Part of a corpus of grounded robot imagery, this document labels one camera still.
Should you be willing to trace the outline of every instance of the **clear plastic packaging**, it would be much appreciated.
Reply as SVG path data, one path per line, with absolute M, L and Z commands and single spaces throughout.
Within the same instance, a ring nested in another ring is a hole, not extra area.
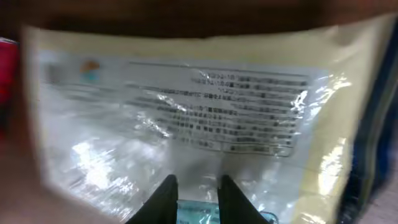
M 46 182 L 125 221 L 169 174 L 180 204 L 207 205 L 228 174 L 278 223 L 330 223 L 393 21 L 203 40 L 31 29 Z

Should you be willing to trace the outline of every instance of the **printed label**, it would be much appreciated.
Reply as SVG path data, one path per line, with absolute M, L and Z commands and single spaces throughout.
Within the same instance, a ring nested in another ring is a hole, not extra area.
M 279 157 L 294 152 L 311 94 L 309 75 L 197 64 L 125 60 L 110 74 L 100 60 L 86 59 L 68 78 L 50 72 L 48 82 L 73 100 L 145 111 L 148 129 L 197 149 Z

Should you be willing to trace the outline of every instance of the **plastic wrap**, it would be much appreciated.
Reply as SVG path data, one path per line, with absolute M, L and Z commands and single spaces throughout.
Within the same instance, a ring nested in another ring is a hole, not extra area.
M 392 23 L 203 40 L 31 29 L 43 176 L 124 221 L 175 174 L 178 218 L 196 224 L 218 222 L 228 174 L 269 220 L 330 223 Z

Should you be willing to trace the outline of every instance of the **teal label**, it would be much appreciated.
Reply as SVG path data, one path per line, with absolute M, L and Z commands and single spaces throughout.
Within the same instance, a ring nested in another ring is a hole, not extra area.
M 273 213 L 260 212 L 271 224 L 279 224 Z M 217 203 L 178 201 L 177 224 L 219 224 L 220 210 Z

